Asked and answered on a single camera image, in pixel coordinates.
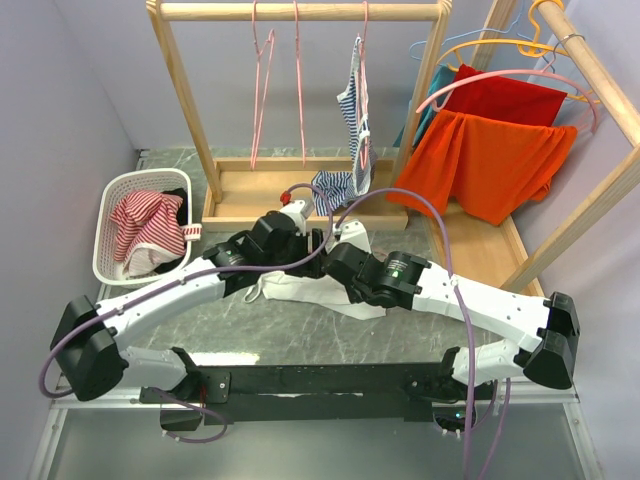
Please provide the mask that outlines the white perforated laundry basket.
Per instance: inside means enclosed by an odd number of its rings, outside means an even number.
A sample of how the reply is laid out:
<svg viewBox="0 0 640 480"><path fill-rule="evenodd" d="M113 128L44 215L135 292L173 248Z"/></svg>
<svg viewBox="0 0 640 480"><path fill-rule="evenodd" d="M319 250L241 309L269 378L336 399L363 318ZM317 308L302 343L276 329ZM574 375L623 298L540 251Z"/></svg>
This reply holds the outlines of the white perforated laundry basket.
<svg viewBox="0 0 640 480"><path fill-rule="evenodd" d="M191 180L175 168L139 170L110 181L96 227L96 278L137 288L186 266L202 233L192 206Z"/></svg>

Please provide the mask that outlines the pink hanger of blue top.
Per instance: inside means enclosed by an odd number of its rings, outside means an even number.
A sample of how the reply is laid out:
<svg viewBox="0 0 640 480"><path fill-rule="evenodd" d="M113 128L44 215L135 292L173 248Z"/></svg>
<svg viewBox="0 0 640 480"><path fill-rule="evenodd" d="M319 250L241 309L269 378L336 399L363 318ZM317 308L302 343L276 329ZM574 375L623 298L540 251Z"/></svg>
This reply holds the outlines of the pink hanger of blue top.
<svg viewBox="0 0 640 480"><path fill-rule="evenodd" d="M358 135L359 135L359 161L362 170L369 165L369 94L366 79L366 36L369 24L369 4L367 1L362 2L364 9L364 22L362 31L358 34L360 39L358 44L359 66L356 71L356 93L357 93L357 115L359 117Z"/></svg>

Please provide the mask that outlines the red white striped tank top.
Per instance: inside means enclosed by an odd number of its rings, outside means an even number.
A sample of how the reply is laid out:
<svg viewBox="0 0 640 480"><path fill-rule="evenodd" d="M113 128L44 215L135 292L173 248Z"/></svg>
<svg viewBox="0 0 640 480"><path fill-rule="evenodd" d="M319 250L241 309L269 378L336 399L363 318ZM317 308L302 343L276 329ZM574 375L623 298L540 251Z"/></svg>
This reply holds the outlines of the red white striped tank top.
<svg viewBox="0 0 640 480"><path fill-rule="evenodd" d="M126 264L141 248L156 248L168 260L181 258L188 242L201 238L202 226L189 221L184 188L158 192L136 190L116 205L109 219L116 225L116 262Z"/></svg>

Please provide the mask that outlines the blue white striped tank top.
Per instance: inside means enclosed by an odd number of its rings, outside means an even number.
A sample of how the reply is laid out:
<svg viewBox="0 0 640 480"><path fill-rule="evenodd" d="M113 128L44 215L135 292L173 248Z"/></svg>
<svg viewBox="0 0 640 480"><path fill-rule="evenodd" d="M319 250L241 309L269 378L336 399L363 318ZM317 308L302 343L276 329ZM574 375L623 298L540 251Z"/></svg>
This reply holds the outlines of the blue white striped tank top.
<svg viewBox="0 0 640 480"><path fill-rule="evenodd" d="M377 153L371 140L371 128L369 136L369 165L365 170L360 167L359 161L359 135L356 105L356 71L359 66L358 36L354 41L350 69L345 89L336 96L339 110L346 124L348 132L348 152L350 166L342 171L321 170L312 178L312 184L321 191L325 199L313 191L315 211L319 216L327 216L336 210L348 206L357 198L369 192L375 176Z"/></svg>

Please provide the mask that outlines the pink hanger of striped top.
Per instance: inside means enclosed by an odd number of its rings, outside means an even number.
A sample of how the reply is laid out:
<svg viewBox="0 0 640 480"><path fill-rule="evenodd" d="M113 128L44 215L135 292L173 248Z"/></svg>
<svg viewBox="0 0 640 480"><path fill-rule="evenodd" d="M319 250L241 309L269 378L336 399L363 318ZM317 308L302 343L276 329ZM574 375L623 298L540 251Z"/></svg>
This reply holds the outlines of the pink hanger of striped top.
<svg viewBox="0 0 640 480"><path fill-rule="evenodd" d="M296 91L298 100L298 116L299 116L299 133L301 141L301 162L303 166L306 166L306 137L305 137L305 124L304 124L304 98L302 88L302 72L301 72L301 45L300 45L300 30L299 30L299 6L298 1L293 0L293 13L294 13L294 31L295 31L295 68L296 68Z"/></svg>

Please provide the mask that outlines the pink wire hanger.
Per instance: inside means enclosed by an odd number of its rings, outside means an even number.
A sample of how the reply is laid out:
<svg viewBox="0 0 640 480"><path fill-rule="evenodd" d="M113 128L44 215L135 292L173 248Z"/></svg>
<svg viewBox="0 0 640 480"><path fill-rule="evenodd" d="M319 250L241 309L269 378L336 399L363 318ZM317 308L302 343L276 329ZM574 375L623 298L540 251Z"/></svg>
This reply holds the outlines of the pink wire hanger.
<svg viewBox="0 0 640 480"><path fill-rule="evenodd" d="M275 31L271 29L262 43L259 42L257 29L258 2L252 3L251 26L253 44L256 53L254 109L253 109L253 134L250 154L250 169L254 170L259 155L264 111L270 83L270 72L275 46Z"/></svg>

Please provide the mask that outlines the orange plastic hanger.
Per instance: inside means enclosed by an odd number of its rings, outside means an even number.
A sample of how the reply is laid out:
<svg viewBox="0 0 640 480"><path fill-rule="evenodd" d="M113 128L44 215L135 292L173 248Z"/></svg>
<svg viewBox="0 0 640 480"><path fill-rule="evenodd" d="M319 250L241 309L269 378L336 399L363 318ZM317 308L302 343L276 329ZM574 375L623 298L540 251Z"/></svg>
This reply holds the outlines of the orange plastic hanger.
<svg viewBox="0 0 640 480"><path fill-rule="evenodd" d="M558 53L560 53L563 56L568 57L568 53L564 52L560 52L556 47L550 47L549 45L546 44L541 44L538 43L539 37L540 37L540 32L541 32L541 27L538 24L538 22L536 21L536 19L534 18L534 10L535 8L537 8L540 4L547 2L547 1L534 1L533 4L531 5L531 7L528 10L528 19L530 21L530 23L533 25L534 27L534 36L532 39L528 39L528 38L524 38L522 36L520 36L521 38L518 39L507 39L507 38L488 38L488 39L476 39L476 40L472 40L472 41L468 41L468 42L463 42L460 43L452 48L450 48L449 50L447 50L445 53L443 53L441 55L441 57L438 59L438 62L442 61L443 59L445 59L447 56L449 56L450 54L455 54L456 58L458 59L459 64L464 63L462 60L462 57L460 56L460 54L458 53L458 50L466 48L466 47L470 47L470 46L484 46L484 45L498 45L498 44L505 44L505 45L516 45L518 48L518 51L520 52L521 55L525 56L525 57L530 57L530 58L543 58L545 59L545 55L548 54L549 52L551 52L554 56L554 60L547 62L546 67L551 68L553 63L555 62L555 58L556 55ZM586 102L587 98L585 96L586 94L583 95L568 95L568 97L570 99L576 100L576 101L581 101L581 102Z"/></svg>

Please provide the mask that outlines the red shirt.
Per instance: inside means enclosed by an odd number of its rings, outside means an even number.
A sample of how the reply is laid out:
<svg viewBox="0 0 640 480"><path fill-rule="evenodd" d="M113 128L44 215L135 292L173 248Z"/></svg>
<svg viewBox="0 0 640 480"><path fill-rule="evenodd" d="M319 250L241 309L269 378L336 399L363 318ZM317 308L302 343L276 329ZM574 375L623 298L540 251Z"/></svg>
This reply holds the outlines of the red shirt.
<svg viewBox="0 0 640 480"><path fill-rule="evenodd" d="M452 91L445 110L531 126L551 126L566 92L501 76Z"/></svg>

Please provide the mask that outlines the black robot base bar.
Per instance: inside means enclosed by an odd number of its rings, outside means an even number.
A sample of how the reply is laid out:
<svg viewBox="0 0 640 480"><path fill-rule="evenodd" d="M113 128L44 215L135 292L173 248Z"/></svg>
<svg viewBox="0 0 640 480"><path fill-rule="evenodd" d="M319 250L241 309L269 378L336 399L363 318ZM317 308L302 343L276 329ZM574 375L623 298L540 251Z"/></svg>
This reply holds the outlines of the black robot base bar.
<svg viewBox="0 0 640 480"><path fill-rule="evenodd" d="M401 418L467 398L439 363L198 366L169 394L228 423Z"/></svg>

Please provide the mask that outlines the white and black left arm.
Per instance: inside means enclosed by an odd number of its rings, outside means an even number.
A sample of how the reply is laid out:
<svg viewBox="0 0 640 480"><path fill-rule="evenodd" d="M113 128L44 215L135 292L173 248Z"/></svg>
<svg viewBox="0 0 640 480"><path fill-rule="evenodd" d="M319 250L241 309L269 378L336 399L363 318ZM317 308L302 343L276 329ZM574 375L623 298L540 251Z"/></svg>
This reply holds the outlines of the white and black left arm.
<svg viewBox="0 0 640 480"><path fill-rule="evenodd" d="M176 401L189 401L200 388L189 355L176 349L140 349L135 342L193 307L255 285L266 273L317 276L326 243L324 232L308 229L303 215L271 211L251 229L215 244L163 280L101 305L86 296L70 301L46 362L60 367L69 394L82 402L125 383L158 387Z"/></svg>

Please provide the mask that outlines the large wooden clothes rack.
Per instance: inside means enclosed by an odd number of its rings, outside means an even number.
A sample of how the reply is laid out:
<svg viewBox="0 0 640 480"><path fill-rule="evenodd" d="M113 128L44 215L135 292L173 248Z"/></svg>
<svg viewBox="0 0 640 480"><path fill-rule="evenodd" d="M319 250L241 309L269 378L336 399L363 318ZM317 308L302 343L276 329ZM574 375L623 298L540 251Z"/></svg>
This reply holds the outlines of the large wooden clothes rack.
<svg viewBox="0 0 640 480"><path fill-rule="evenodd" d="M553 177L582 133L595 132L606 111L632 145L639 142L639 113L576 31L560 1L535 1L534 27L555 34L554 55L569 58L583 76L575 100L586 104L580 126L556 125L563 94L536 85L540 70L480 72L463 65L455 80L424 100L434 120L388 198L442 219L439 251L452 249L460 270L474 279L536 295L538 276L639 182L639 154L629 153L542 245L528 253L514 212L543 200Z"/></svg>

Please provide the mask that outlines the orange shirt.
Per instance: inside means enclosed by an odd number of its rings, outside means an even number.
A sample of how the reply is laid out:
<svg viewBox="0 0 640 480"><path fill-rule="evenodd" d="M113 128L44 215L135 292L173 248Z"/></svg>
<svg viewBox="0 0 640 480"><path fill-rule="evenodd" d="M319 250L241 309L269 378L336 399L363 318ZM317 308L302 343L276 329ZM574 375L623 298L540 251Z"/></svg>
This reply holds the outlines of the orange shirt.
<svg viewBox="0 0 640 480"><path fill-rule="evenodd" d="M444 214L453 199L494 226L550 192L577 138L568 132L483 133L433 120L394 186L421 195Z"/></svg>

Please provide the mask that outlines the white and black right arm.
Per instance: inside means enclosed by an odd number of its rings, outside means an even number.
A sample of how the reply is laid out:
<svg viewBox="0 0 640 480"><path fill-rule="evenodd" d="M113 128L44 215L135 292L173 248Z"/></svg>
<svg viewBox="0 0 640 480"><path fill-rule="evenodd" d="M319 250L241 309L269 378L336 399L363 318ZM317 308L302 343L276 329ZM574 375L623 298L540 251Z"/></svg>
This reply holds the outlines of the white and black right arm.
<svg viewBox="0 0 640 480"><path fill-rule="evenodd" d="M450 275L418 256L393 251L379 260L349 243L333 248L323 270L353 303L444 315L500 336L498 342L455 353L437 376L447 397L460 398L472 385L517 376L556 390L573 386L580 324L566 294L516 294Z"/></svg>

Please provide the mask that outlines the large pink plastic hanger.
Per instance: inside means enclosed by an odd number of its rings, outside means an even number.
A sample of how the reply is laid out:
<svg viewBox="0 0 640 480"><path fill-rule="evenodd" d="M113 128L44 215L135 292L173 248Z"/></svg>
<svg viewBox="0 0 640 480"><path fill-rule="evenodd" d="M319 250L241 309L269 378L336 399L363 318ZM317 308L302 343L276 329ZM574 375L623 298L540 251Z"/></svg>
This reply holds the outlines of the large pink plastic hanger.
<svg viewBox="0 0 640 480"><path fill-rule="evenodd" d="M570 86L576 83L549 70L507 69L480 72L470 66L459 68L454 81L434 91L416 108L435 112L435 122L460 123L496 135L533 132L593 132L599 112L587 96L586 119L582 125L557 125L556 117L567 94L535 83L516 80L516 75L546 77Z"/></svg>

